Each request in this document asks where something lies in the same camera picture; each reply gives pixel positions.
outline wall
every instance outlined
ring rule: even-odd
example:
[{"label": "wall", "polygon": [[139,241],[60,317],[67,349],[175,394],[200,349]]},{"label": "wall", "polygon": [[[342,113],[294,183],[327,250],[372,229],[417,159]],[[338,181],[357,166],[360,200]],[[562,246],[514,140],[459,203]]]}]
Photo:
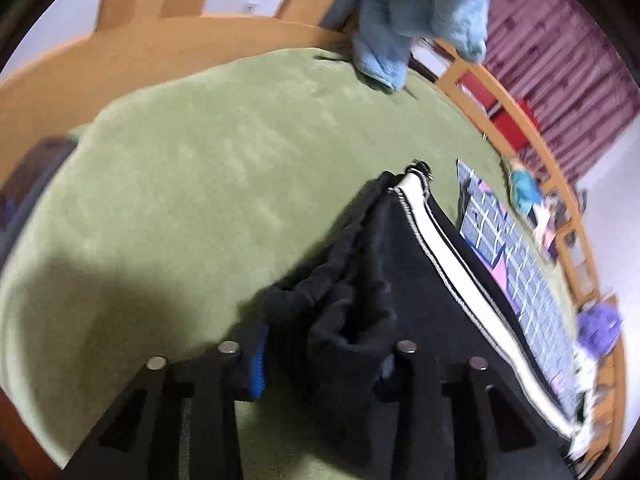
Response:
[{"label": "wall", "polygon": [[[281,0],[206,0],[205,14],[250,12],[273,16]],[[22,39],[0,72],[0,81],[49,50],[90,34],[95,27],[100,0],[56,0]]]},{"label": "wall", "polygon": [[615,291],[624,317],[626,413],[623,440],[640,415],[640,116],[578,187],[588,190],[584,222],[602,289]]}]

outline bed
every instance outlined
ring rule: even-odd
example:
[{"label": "bed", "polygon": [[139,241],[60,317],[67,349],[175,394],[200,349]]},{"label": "bed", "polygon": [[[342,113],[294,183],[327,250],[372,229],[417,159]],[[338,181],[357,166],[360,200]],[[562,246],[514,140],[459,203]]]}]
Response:
[{"label": "bed", "polygon": [[[363,182],[381,170],[428,160],[434,195],[452,221],[459,220],[458,158],[508,202],[500,155],[516,153],[458,87],[468,71],[539,153],[549,175],[542,191],[555,191],[566,204],[570,220],[556,237],[556,279],[570,292],[563,303],[579,309],[603,299],[571,187],[533,124],[484,67],[449,48],[452,65],[434,86],[410,73],[405,90],[389,96],[363,84],[345,62],[347,32],[318,27],[333,0],[284,0],[274,18],[201,16],[203,1],[102,0],[94,34],[0,87],[0,119],[10,126],[0,133],[3,181],[39,140],[72,130],[79,136],[0,280],[2,387],[58,465],[146,357],[161,351],[184,358],[222,337],[238,312],[251,308],[252,295],[321,243]],[[203,130],[215,136],[203,142]],[[287,175],[304,177],[292,186]],[[194,207],[193,190],[203,179],[210,194]],[[167,189],[168,203],[158,195]],[[260,200],[243,203],[248,189]],[[270,191],[279,189],[287,192]],[[154,195],[141,210],[140,198]],[[234,204],[236,214],[226,215],[221,204]],[[141,235],[160,225],[165,211],[177,220],[160,222],[162,243]],[[203,225],[203,212],[216,221]],[[243,221],[259,236],[234,232]],[[210,236],[217,232],[234,242]],[[186,233],[214,241],[190,244]],[[565,241],[570,235],[584,255],[578,263]],[[244,269],[242,279],[210,267],[198,274],[211,253],[219,267]],[[176,254],[186,256],[172,265]],[[143,294],[132,281],[145,284]],[[192,294],[187,284],[195,282]],[[202,316],[210,301],[227,306],[217,307],[214,319]],[[136,307],[133,321],[128,304]],[[608,464],[620,446],[625,409],[622,341],[601,362],[598,384],[613,387],[595,409],[600,431],[586,463],[609,446]],[[276,413],[290,406],[286,396],[269,402]],[[247,478],[348,478],[311,433],[294,428],[295,415],[282,424],[270,413],[238,406]],[[20,458],[24,446],[6,439]]]}]

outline plaid fabric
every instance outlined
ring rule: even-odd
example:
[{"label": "plaid fabric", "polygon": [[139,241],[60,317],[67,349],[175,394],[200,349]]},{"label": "plaid fabric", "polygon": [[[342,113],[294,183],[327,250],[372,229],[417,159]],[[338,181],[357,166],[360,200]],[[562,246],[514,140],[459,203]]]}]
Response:
[{"label": "plaid fabric", "polygon": [[487,184],[460,161],[458,179],[464,212],[460,233],[502,287],[542,373],[562,408],[573,415],[573,347],[562,311],[532,254],[535,249]]}]

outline red curtain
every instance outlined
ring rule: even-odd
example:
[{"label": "red curtain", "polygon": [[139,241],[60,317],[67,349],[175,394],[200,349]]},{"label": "red curtain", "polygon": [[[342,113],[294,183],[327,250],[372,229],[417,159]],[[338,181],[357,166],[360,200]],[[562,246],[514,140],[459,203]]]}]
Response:
[{"label": "red curtain", "polygon": [[[571,182],[640,111],[630,72],[576,0],[492,0],[484,64],[512,96],[529,102]],[[542,169],[530,148],[521,156]]]}]

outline green bedsheet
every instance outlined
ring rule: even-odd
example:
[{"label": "green bedsheet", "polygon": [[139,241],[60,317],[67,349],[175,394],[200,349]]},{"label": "green bedsheet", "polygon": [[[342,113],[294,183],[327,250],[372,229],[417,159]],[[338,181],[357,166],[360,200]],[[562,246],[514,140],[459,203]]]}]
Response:
[{"label": "green bedsheet", "polygon": [[[66,463],[148,357],[222,338],[368,179],[422,158],[457,221],[459,157],[506,201],[498,155],[431,83],[410,73],[389,95],[316,49],[118,99],[84,129],[2,274],[2,387]],[[238,419],[248,480],[350,478],[286,388],[239,403]]]}]

